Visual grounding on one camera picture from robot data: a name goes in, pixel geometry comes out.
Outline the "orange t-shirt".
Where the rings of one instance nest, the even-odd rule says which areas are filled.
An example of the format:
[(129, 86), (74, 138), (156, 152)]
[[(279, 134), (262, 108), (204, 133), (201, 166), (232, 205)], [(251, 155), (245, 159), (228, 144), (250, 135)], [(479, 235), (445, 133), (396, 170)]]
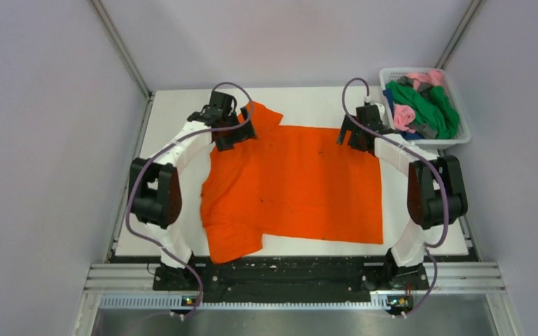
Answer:
[(256, 138), (210, 154), (200, 215), (212, 261), (260, 251), (264, 235), (382, 244), (379, 160), (337, 144), (336, 129), (252, 107)]

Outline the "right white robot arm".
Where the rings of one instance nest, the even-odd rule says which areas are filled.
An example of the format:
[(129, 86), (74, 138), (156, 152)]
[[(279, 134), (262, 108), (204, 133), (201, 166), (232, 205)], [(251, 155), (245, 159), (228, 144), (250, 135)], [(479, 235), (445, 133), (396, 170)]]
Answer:
[(346, 113), (337, 142), (371, 154), (407, 178), (408, 223), (387, 250), (382, 268), (366, 281), (372, 289), (416, 287), (425, 279), (423, 260), (429, 249), (442, 245), (450, 224), (467, 212), (459, 160), (422, 150), (384, 126), (376, 104), (357, 107), (355, 115)]

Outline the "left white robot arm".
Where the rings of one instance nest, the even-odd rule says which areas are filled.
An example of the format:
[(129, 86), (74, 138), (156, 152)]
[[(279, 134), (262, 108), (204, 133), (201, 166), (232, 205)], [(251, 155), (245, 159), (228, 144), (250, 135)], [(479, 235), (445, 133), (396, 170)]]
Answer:
[(132, 161), (125, 227), (160, 251), (153, 286), (157, 291), (202, 290), (202, 279), (190, 264), (193, 251), (177, 224), (183, 206), (179, 176), (210, 146), (229, 151), (255, 139), (253, 112), (253, 101), (238, 106), (233, 95), (212, 90), (209, 101), (187, 117), (168, 144), (148, 158)]

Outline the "pink t-shirt in basket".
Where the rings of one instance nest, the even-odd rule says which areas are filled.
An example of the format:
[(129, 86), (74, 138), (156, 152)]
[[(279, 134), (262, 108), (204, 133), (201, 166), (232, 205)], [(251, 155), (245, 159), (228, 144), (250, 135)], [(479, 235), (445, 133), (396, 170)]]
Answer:
[(443, 74), (438, 70), (408, 73), (391, 83), (394, 98), (394, 126), (409, 133), (419, 132), (435, 139), (448, 130), (441, 108), (432, 97), (432, 90), (442, 89)]

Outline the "blue t-shirt in basket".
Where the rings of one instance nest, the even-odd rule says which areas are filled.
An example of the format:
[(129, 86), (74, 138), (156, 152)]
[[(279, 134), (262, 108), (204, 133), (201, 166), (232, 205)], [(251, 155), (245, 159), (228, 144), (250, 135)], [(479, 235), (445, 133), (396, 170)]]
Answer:
[(415, 120), (414, 109), (408, 105), (394, 103), (393, 94), (390, 89), (384, 89), (382, 93), (387, 99), (391, 111), (393, 128), (407, 140), (424, 139), (419, 132), (409, 127), (409, 124)]

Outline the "grey t-shirt in basket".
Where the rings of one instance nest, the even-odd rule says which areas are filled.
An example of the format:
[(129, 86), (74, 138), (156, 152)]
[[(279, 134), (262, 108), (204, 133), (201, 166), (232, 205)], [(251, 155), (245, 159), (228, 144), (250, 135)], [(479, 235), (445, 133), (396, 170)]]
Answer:
[(435, 139), (436, 136), (438, 135), (438, 132), (436, 130), (432, 129), (427, 123), (418, 122), (417, 121), (418, 114), (417, 114), (415, 108), (413, 108), (413, 109), (415, 111), (415, 120), (412, 123), (409, 124), (409, 127), (411, 129), (415, 130), (416, 132), (419, 132), (424, 137), (424, 139)]

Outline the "green t-shirt in basket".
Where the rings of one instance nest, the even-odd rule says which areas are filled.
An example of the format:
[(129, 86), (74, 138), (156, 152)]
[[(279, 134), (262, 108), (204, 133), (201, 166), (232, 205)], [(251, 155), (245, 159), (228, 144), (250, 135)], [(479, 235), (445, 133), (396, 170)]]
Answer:
[(393, 94), (394, 103), (415, 108), (417, 121), (427, 123), (438, 132), (436, 139), (452, 139), (458, 133), (460, 115), (441, 86), (418, 92), (409, 85), (390, 81), (385, 85)]

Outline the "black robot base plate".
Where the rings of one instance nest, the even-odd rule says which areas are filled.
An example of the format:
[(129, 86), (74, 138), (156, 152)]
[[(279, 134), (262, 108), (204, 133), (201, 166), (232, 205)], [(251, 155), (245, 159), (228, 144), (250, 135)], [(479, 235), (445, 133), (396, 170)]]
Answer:
[(401, 267), (391, 256), (243, 257), (214, 264), (193, 256), (187, 269), (161, 265), (155, 291), (202, 291), (204, 303), (368, 302), (378, 290), (429, 288), (424, 265)]

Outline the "aluminium frame rail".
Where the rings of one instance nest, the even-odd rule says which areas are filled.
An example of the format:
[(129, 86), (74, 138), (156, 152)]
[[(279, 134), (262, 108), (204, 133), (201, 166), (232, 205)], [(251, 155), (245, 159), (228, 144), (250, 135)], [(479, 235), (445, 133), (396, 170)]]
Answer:
[[(438, 262), (435, 294), (491, 294), (506, 292), (494, 262)], [(154, 276), (145, 264), (94, 264), (90, 267), (84, 291), (147, 291)]]

